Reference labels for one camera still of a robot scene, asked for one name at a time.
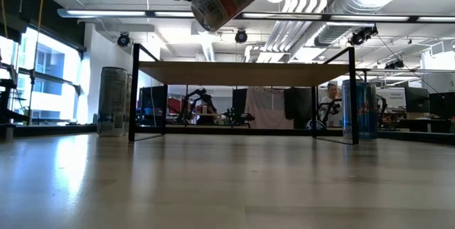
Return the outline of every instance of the black metal table leg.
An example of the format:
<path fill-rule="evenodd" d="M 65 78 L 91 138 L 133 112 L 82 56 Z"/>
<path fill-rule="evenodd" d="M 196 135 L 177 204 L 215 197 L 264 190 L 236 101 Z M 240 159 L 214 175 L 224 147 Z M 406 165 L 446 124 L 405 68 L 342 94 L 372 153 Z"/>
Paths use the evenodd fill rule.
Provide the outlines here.
<path fill-rule="evenodd" d="M 129 106 L 129 132 L 128 140 L 133 142 L 136 134 L 136 97 L 137 79 L 139 77 L 139 44 L 133 45 L 133 72 L 131 82 L 131 97 Z"/>
<path fill-rule="evenodd" d="M 357 81 L 355 78 L 355 49 L 349 48 L 349 84 L 350 84 L 350 115 L 352 120 L 353 143 L 358 144 L 358 111 L 357 111 Z"/>
<path fill-rule="evenodd" d="M 168 110 L 168 85 L 164 85 L 163 89 L 163 107 L 161 113 L 161 134 L 164 135 L 166 133 L 166 115 Z"/>
<path fill-rule="evenodd" d="M 316 111 L 318 104 L 316 101 L 316 91 L 317 87 L 311 87 L 311 136 L 316 138 L 318 136 L 318 132 L 316 129 Z"/>

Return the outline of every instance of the blue and silver can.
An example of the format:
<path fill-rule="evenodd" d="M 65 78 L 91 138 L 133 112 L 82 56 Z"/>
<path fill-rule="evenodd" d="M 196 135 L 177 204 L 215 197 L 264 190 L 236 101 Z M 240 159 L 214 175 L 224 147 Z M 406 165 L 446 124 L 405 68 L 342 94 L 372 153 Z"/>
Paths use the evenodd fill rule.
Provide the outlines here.
<path fill-rule="evenodd" d="M 378 101 L 376 86 L 357 80 L 358 138 L 374 140 L 378 137 Z M 352 117 L 350 112 L 350 82 L 343 81 L 343 136 L 352 138 Z"/>

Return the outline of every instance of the wooden floor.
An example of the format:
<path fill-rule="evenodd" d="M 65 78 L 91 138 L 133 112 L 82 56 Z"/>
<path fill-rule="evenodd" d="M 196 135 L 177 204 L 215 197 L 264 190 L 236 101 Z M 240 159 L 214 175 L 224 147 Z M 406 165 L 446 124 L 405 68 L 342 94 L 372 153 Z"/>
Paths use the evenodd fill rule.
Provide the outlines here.
<path fill-rule="evenodd" d="M 455 228 L 455 149 L 96 135 L 0 144 L 0 228 Z"/>

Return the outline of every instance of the man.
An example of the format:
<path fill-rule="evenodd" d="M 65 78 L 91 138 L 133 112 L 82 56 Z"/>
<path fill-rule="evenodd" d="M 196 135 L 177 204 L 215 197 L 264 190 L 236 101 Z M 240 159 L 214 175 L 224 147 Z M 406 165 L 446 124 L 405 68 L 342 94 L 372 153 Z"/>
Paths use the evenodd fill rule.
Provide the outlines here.
<path fill-rule="evenodd" d="M 332 102 L 333 100 L 339 99 L 339 98 L 340 97 L 338 96 L 338 88 L 336 87 L 335 84 L 329 83 L 327 85 L 327 96 L 321 100 L 321 104 L 324 104 L 324 103 L 328 104 L 328 103 Z M 328 116 L 328 120 L 327 120 L 327 126 L 328 127 L 342 127 L 343 126 L 343 110 L 341 109 L 341 102 L 335 102 L 334 105 L 340 105 L 340 107 L 337 108 L 338 114 L 335 114 L 335 112 L 333 111 L 333 108 L 331 108 L 330 111 L 328 111 L 329 116 Z M 321 120 L 323 120 L 324 117 L 326 116 L 327 109 L 328 109 L 328 105 L 321 106 L 321 109 L 319 110 L 319 115 L 321 117 Z"/>

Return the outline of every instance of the computer monitor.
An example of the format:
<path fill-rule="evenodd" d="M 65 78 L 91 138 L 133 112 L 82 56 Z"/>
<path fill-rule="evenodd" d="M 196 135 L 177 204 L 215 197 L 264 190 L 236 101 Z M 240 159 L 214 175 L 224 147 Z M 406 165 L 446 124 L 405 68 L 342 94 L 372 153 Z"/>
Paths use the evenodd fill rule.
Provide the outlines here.
<path fill-rule="evenodd" d="M 441 118 L 455 117 L 455 92 L 430 94 L 429 108 L 433 115 Z"/>
<path fill-rule="evenodd" d="M 163 107 L 164 86 L 143 87 L 139 90 L 139 107 L 142 110 L 160 110 Z"/>
<path fill-rule="evenodd" d="M 406 112 L 429 112 L 428 90 L 420 87 L 405 87 Z"/>

